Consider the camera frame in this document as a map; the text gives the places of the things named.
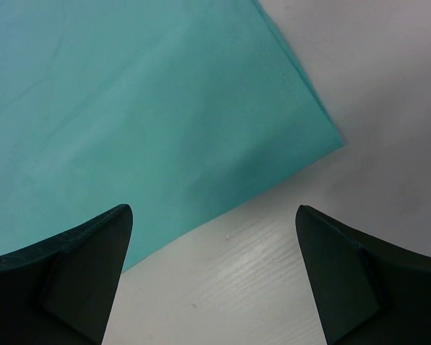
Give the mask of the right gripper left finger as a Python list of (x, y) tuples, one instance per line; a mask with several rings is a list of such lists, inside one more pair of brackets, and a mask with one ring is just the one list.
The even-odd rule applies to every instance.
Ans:
[(118, 205), (0, 256), (0, 344), (101, 344), (132, 233)]

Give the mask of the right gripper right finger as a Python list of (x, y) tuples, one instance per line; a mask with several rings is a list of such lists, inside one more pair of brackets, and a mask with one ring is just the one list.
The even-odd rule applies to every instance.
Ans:
[(431, 344), (431, 257), (310, 206), (295, 226), (327, 344)]

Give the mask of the mint green t shirt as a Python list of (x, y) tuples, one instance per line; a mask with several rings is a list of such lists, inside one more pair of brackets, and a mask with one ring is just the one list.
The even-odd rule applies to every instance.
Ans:
[(258, 1), (0, 1), (0, 255), (127, 203), (132, 267), (342, 145)]

